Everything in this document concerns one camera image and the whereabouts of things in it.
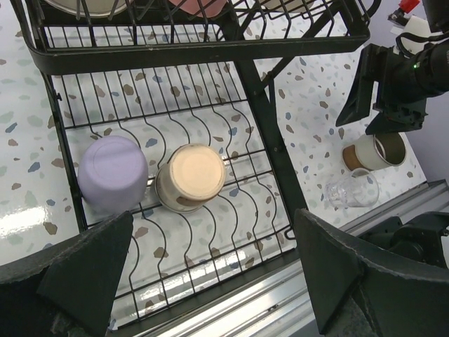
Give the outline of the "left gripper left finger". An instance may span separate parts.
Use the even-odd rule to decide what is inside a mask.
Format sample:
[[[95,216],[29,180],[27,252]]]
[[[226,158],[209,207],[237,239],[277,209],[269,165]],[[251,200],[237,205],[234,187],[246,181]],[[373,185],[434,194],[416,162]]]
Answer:
[[[133,233],[124,212],[1,266],[2,336],[105,336]]]

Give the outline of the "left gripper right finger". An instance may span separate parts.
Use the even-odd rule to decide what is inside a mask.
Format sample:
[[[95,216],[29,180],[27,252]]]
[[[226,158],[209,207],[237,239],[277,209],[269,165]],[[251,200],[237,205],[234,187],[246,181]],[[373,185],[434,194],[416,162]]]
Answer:
[[[293,230],[321,335],[448,335],[447,213],[356,237],[299,209]]]

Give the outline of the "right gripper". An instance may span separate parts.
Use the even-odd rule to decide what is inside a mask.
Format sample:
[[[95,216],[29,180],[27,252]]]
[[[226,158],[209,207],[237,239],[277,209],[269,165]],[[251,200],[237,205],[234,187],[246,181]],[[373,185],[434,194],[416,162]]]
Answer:
[[[386,48],[370,44],[362,51],[354,82],[335,125],[344,126],[369,116],[377,116],[366,135],[416,131],[422,128],[429,97],[430,51],[406,58]],[[372,103],[374,83],[378,83]]]

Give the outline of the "steel cup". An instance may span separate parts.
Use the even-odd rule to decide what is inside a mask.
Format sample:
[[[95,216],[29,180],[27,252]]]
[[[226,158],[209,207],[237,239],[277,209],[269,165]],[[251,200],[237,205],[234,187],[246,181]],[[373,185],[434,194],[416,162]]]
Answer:
[[[344,165],[351,171],[376,171],[400,166],[406,157],[406,144],[399,133],[362,135],[342,150]]]
[[[186,144],[174,151],[155,177],[155,192],[163,206],[176,213],[191,213],[222,190],[226,168],[211,147]]]

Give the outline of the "clear glass cup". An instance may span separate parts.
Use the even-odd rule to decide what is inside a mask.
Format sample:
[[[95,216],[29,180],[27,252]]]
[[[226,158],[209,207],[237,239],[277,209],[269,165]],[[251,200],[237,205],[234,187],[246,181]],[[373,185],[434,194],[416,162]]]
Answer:
[[[324,187],[324,199],[338,208],[363,208],[375,205],[380,188],[374,175],[365,168],[356,168]]]

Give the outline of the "purple plastic cup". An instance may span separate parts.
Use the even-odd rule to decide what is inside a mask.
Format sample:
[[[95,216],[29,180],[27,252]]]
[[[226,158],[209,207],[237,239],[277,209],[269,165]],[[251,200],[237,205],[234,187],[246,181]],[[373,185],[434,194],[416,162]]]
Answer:
[[[106,136],[84,152],[78,185],[94,209],[119,214],[143,200],[148,176],[146,157],[136,143],[122,136]]]

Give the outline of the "red pink plastic cup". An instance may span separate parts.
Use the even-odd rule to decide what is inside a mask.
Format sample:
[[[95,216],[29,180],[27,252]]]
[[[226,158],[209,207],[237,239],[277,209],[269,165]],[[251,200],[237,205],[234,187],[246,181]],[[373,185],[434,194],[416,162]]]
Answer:
[[[203,17],[203,14],[205,14],[207,18],[216,17],[227,4],[227,0],[169,0],[169,2],[174,5],[174,7],[178,7],[180,10],[190,15],[198,16],[200,18]]]

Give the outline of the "steel cup cork base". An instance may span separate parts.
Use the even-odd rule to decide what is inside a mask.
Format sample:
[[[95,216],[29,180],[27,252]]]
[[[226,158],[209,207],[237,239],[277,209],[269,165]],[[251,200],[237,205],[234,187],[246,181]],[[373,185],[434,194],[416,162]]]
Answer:
[[[52,7],[76,17],[106,18],[120,14],[132,1],[125,0],[46,0]]]

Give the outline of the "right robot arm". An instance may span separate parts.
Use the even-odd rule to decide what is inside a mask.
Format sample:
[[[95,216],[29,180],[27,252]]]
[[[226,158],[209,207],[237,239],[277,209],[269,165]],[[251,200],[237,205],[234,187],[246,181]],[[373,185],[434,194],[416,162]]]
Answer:
[[[376,171],[406,160],[402,133],[421,129],[427,100],[448,92],[448,2],[424,1],[428,36],[403,30],[396,47],[375,44],[362,51],[337,126],[377,116],[363,136],[342,150],[350,171]],[[370,234],[369,242],[421,263],[448,268],[443,240],[448,214],[429,212],[400,225],[395,232]]]

